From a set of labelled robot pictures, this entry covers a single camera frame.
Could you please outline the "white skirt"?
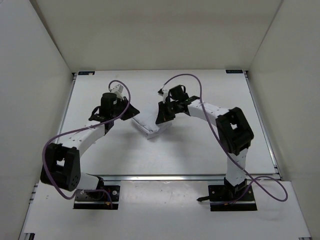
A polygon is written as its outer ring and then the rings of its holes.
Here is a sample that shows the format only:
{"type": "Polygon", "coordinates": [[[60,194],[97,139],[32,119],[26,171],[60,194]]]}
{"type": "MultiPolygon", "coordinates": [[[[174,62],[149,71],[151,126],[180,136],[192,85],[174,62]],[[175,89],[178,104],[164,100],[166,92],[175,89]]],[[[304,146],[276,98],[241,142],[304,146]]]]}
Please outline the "white skirt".
{"type": "Polygon", "coordinates": [[[134,116],[131,121],[140,133],[149,140],[157,137],[172,125],[170,121],[156,124],[157,116],[158,110],[149,106],[134,116]]]}

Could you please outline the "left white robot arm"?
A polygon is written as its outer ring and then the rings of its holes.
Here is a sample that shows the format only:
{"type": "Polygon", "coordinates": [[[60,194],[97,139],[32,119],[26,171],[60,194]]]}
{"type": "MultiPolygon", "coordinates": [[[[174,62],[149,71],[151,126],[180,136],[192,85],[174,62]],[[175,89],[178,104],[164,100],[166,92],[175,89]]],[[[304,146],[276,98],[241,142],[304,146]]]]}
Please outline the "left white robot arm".
{"type": "Polygon", "coordinates": [[[87,124],[66,141],[50,142],[44,147],[44,163],[40,174],[43,184],[58,190],[87,192],[93,199],[104,195],[102,178],[81,171],[81,156],[97,140],[104,137],[117,119],[129,120],[140,111],[119,93],[104,93],[100,105],[95,107],[87,124]]]}

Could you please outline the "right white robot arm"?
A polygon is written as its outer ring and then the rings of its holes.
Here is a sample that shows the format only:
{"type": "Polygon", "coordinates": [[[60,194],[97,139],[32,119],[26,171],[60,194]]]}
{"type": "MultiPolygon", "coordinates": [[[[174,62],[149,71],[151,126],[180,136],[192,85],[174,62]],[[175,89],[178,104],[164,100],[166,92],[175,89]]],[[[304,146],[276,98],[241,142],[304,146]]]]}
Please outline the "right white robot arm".
{"type": "Polygon", "coordinates": [[[189,96],[186,87],[177,85],[170,90],[160,89],[162,101],[158,103],[157,125],[174,120],[177,114],[207,121],[217,128],[218,143],[227,152],[227,172],[224,177],[224,195],[236,200],[246,186],[246,155],[254,138],[254,133],[239,107],[221,108],[203,102],[198,96],[189,96]]]}

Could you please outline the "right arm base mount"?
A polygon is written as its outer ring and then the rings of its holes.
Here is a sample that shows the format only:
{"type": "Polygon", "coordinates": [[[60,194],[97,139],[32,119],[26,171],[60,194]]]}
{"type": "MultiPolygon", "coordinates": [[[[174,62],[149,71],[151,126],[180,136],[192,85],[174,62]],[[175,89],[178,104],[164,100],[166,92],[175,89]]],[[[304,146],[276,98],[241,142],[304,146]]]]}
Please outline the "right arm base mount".
{"type": "Polygon", "coordinates": [[[224,179],[223,183],[208,185],[208,195],[197,199],[209,201],[211,212],[253,212],[257,204],[252,185],[247,180],[233,187],[224,179]]]}

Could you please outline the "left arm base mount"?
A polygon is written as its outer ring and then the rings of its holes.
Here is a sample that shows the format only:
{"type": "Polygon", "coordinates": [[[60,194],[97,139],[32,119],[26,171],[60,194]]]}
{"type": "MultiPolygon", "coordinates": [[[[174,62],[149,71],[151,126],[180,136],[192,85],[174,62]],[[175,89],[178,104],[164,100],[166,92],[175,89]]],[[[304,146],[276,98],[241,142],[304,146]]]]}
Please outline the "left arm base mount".
{"type": "Polygon", "coordinates": [[[77,193],[73,209],[75,210],[118,210],[121,185],[119,181],[106,181],[99,177],[98,192],[82,191],[77,193]]]}

